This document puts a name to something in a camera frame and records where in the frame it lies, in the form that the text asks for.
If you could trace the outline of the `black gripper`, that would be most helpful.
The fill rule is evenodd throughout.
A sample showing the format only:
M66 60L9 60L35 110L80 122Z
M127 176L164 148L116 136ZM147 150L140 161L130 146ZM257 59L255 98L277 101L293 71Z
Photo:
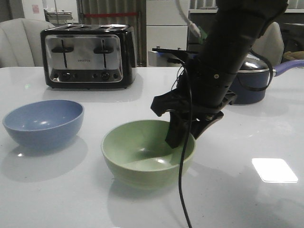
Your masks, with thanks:
M171 148L178 147L189 126L189 114L206 116L196 118L191 125L191 134L198 139L210 126L224 116L220 111L227 104L233 104L237 95L230 86L238 72L238 62L219 61L214 66L202 63L199 58L184 63L169 58L170 63L181 63L184 71L179 75L177 87L165 94L154 97L151 109L157 116L170 112L170 122L165 138Z

